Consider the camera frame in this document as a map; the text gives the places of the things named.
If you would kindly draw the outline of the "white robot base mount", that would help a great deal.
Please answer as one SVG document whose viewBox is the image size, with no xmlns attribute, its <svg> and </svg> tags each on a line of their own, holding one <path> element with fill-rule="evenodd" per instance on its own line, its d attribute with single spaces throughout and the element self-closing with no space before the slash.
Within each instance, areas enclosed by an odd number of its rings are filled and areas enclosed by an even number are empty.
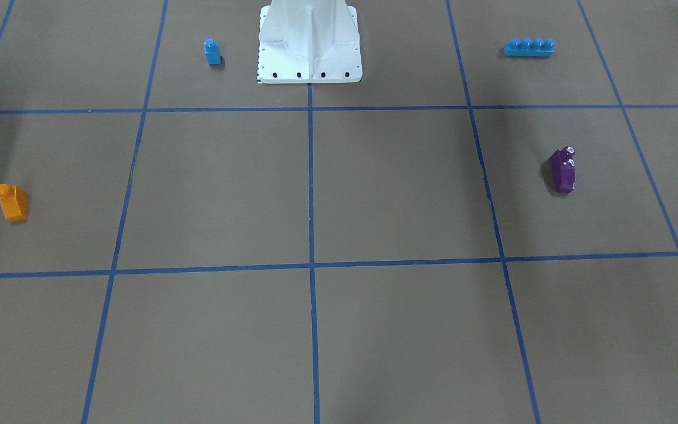
<svg viewBox="0 0 678 424">
<path fill-rule="evenodd" d="M 356 8 L 344 1 L 272 1 L 259 14 L 257 83 L 363 79 Z"/>
</svg>

